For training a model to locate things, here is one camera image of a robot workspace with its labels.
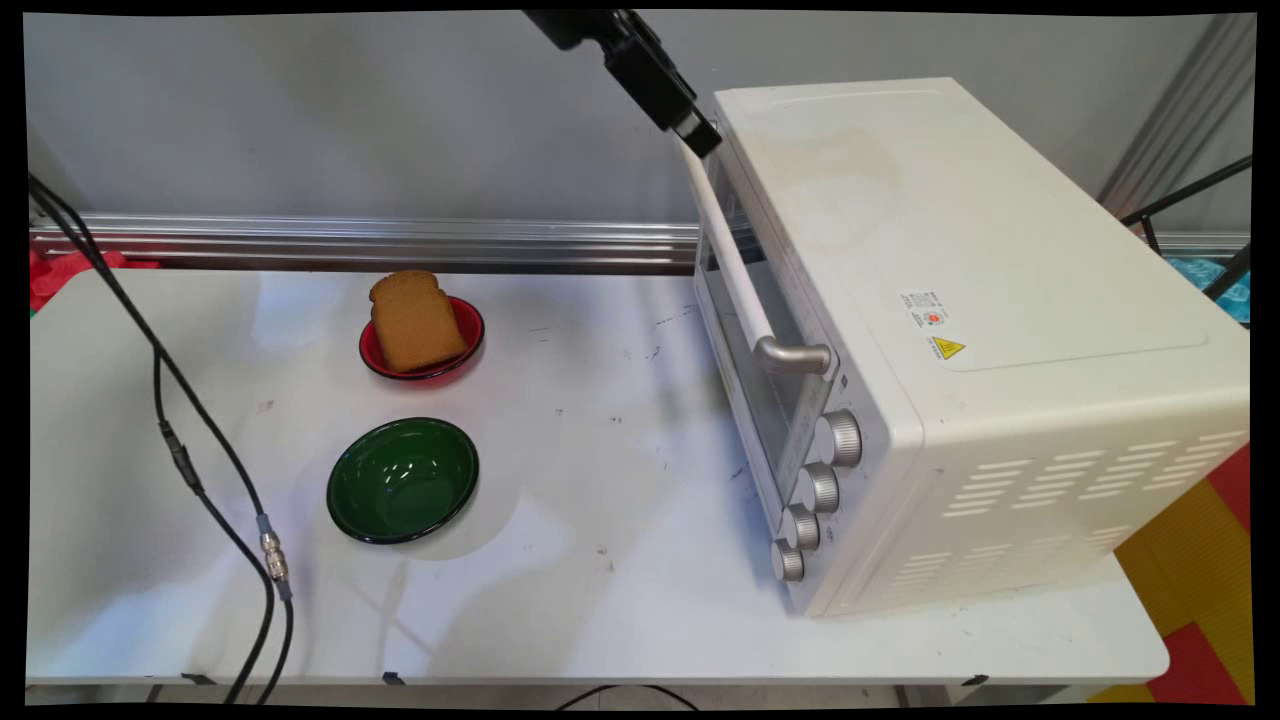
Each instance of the stain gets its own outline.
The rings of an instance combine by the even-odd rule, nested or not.
[[[678,315],[672,315],[672,316],[666,318],[663,320],[658,320],[657,323],[654,323],[654,325],[660,325],[663,323],[669,323],[672,320],[678,320],[680,318],[686,318],[686,316],[691,315],[692,311],[694,311],[692,309],[696,309],[696,307],[698,307],[696,305],[685,305],[685,311],[684,313],[681,313]]]

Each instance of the green bowl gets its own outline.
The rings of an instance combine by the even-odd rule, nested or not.
[[[329,516],[348,536],[394,544],[449,521],[471,498],[480,456],[465,432],[435,418],[369,430],[329,474]]]

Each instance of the table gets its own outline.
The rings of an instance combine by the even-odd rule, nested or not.
[[[1114,557],[1056,591],[788,614],[689,278],[440,275],[486,336],[462,377],[415,387],[358,357],[376,274],[116,275],[288,553],[284,683],[1119,683],[1167,666]],[[210,497],[256,538],[229,461],[168,374],[164,388]],[[471,436],[476,495],[422,541],[348,538],[329,470],[413,415]],[[27,682],[230,682],[260,582],[173,469],[151,352],[91,273],[31,320],[31,425]],[[278,620],[252,682],[282,634]]]

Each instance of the toast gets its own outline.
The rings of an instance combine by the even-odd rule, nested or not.
[[[434,274],[393,273],[374,284],[369,299],[374,302],[374,332],[389,370],[407,373],[466,352],[449,296]]]

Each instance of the warning label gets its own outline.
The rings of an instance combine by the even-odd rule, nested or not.
[[[959,360],[951,361],[957,352],[968,347],[966,342],[947,340],[933,333],[945,333],[948,337],[966,337],[964,324],[960,318],[951,313],[947,304],[938,297],[934,290],[905,290],[897,293],[902,309],[920,332],[920,340],[933,351],[933,357],[952,370],[961,370],[969,365],[972,352],[965,352]]]
[[[942,354],[943,360],[950,360],[952,356],[955,356],[956,352],[960,352],[961,350],[965,348],[965,346],[960,345],[959,342],[942,340],[941,337],[934,337],[933,345],[937,346],[938,352]]]

